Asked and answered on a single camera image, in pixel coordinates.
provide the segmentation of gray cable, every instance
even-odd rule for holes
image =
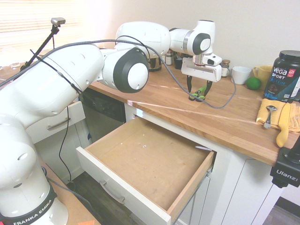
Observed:
[[[169,69],[169,67],[166,65],[165,61],[163,60],[163,58],[160,56],[160,54],[153,48],[151,48],[150,46],[147,46],[147,45],[142,45],[140,43],[137,43],[137,42],[132,42],[132,41],[124,41],[124,40],[114,40],[114,39],[108,39],[108,40],[98,40],[98,41],[85,41],[85,42],[77,42],[77,43],[71,43],[71,44],[67,44],[67,45],[63,45],[63,46],[60,46],[60,47],[57,47],[55,49],[52,49],[50,52],[48,52],[47,54],[45,54],[42,59],[45,59],[46,57],[48,57],[50,54],[52,54],[53,52],[56,52],[60,49],[63,49],[63,48],[67,48],[67,47],[71,47],[71,46],[76,46],[76,45],[90,45],[90,44],[95,44],[95,43],[102,43],[102,42],[121,42],[121,43],[127,43],[127,44],[133,44],[133,45],[139,45],[139,46],[143,46],[143,47],[146,47],[146,48],[149,48],[151,49],[153,52],[155,52],[155,54],[161,59],[162,63],[164,64],[165,68],[168,70],[169,74],[172,76],[172,78],[175,80],[175,82],[180,86],[180,88],[185,92],[187,93],[189,96],[192,96],[193,98],[196,98],[198,99],[199,101],[201,102],[204,102],[205,104],[207,104],[208,106],[214,108],[214,109],[221,109],[221,108],[224,108],[230,101],[231,99],[233,98],[233,96],[235,95],[236,93],[236,84],[235,84],[235,81],[234,81],[234,78],[232,77],[232,73],[230,71],[229,68],[228,71],[232,77],[232,81],[233,81],[233,84],[234,84],[234,92],[233,94],[231,95],[231,97],[228,99],[228,101],[221,107],[216,107],[216,106],[212,106],[211,104],[209,104],[207,101],[203,100],[203,99],[200,99],[196,96],[193,96],[191,93],[189,93],[182,85],[181,83],[176,79],[176,77],[174,76],[174,74],[172,73],[172,71]],[[37,65],[39,63],[39,60],[34,62],[33,64],[31,64],[29,67],[27,67],[26,69],[20,71],[19,73],[17,73],[16,75],[10,77],[9,79],[7,79],[6,81],[0,83],[0,87],[7,84],[8,82],[18,78],[19,76],[21,76],[22,74],[24,74],[26,71],[28,71],[29,69],[31,69],[32,67],[34,67],[35,65]]]

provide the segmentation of franka emika robot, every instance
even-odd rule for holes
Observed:
[[[214,36],[212,21],[200,20],[193,30],[171,31],[152,22],[128,22],[119,27],[116,38],[131,44],[117,42],[114,49],[83,43],[58,47],[1,88],[0,221],[65,225],[68,220],[68,210],[45,177],[26,128],[59,114],[94,81],[126,93],[140,91],[149,76],[147,58],[165,55],[169,48],[193,55],[183,59],[184,74],[217,82],[221,58],[212,53]]]

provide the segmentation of protein powder container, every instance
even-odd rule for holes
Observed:
[[[292,103],[300,88],[300,51],[281,51],[274,61],[264,98]]]

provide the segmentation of yellow mug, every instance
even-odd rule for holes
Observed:
[[[262,84],[260,86],[260,90],[265,90],[267,82],[269,80],[269,76],[271,74],[272,66],[260,66],[253,68],[253,74],[256,78],[258,78]]]

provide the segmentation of drawer handle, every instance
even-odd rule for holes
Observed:
[[[105,187],[105,184],[107,184],[106,181],[103,182],[99,182],[99,184],[101,185],[101,187],[104,189],[104,191],[107,192],[107,194],[110,195],[110,197],[112,197],[114,200],[116,200],[118,203],[121,203],[122,205],[124,205],[124,201],[125,201],[125,197],[121,197],[121,198],[117,198],[116,196],[114,196],[109,190],[107,190],[107,188]]]
[[[47,127],[47,130],[52,130],[52,129],[54,129],[54,128],[56,128],[56,127],[58,127],[58,126],[60,126],[60,125],[62,125],[62,124],[64,124],[64,123],[66,123],[66,122],[68,122],[68,121],[70,121],[71,120],[71,118],[65,118],[65,120],[64,121],[62,121],[62,122],[59,122],[59,123],[57,123],[57,124],[55,124],[55,125],[53,125],[53,126],[48,126]]]

